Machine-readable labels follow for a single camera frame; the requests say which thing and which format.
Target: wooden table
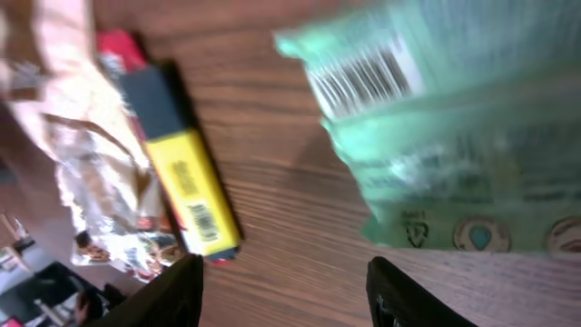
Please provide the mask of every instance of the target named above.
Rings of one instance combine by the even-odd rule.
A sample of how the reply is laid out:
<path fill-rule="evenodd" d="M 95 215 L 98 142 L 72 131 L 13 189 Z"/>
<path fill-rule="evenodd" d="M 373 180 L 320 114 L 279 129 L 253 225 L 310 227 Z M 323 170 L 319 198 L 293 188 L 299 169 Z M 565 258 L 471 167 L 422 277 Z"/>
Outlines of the wooden table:
<path fill-rule="evenodd" d="M 375 255 L 480 326 L 578 325 L 581 258 L 385 249 L 359 235 L 368 209 L 319 125 L 300 64 L 276 54 L 272 41 L 272 31 L 338 2 L 96 2 L 100 27 L 137 32 L 153 59 L 179 65 L 244 229 L 236 262 L 207 272 L 201 326 L 370 326 L 365 276 Z M 36 153 L 11 164 L 29 204 L 27 226 L 66 260 L 70 239 L 57 235 L 72 227 L 52 168 L 41 168 L 46 159 Z"/>

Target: black cap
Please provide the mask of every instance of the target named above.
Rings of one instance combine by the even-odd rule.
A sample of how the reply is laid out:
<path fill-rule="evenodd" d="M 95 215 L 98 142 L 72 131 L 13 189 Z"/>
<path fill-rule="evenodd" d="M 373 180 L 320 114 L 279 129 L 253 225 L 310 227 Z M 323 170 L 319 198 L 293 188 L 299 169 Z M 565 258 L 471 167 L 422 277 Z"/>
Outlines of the black cap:
<path fill-rule="evenodd" d="M 156 66 L 119 77 L 124 99 L 137 114 L 148 140 L 181 132 L 190 127 L 172 94 L 164 73 Z"/>

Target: candy bar wrapper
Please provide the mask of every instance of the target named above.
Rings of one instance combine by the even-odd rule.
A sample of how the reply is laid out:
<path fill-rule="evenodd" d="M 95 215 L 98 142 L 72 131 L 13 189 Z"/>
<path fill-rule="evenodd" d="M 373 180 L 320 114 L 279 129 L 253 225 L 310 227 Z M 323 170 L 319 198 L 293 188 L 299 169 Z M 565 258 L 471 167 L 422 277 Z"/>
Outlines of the candy bar wrapper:
<path fill-rule="evenodd" d="M 119 268 L 121 261 L 142 275 L 156 274 L 172 263 L 163 251 L 175 254 L 176 242 L 122 97 L 96 64 L 91 5 L 6 3 L 0 14 L 2 98 L 54 160 L 61 203 L 71 208 L 77 234 L 87 235 L 75 242 L 73 263 Z"/>

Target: green package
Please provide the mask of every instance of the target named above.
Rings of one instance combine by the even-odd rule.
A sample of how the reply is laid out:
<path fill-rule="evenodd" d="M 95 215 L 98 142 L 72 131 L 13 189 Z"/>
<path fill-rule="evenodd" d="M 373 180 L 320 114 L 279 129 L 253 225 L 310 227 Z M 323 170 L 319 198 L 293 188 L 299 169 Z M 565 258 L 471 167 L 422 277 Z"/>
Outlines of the green package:
<path fill-rule="evenodd" d="M 395 247 L 581 252 L 581 2 L 379 3 L 277 35 Z"/>

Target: yellow highlighter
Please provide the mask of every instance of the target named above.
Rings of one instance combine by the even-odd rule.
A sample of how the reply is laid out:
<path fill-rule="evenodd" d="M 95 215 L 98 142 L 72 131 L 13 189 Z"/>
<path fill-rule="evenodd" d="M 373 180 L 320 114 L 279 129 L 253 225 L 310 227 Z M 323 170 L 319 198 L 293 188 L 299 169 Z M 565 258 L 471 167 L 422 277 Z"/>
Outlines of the yellow highlighter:
<path fill-rule="evenodd" d="M 139 118 L 144 145 L 168 193 L 186 246 L 211 261 L 231 259 L 240 233 L 199 132 L 183 117 L 156 66 L 120 76 L 123 96 Z"/>

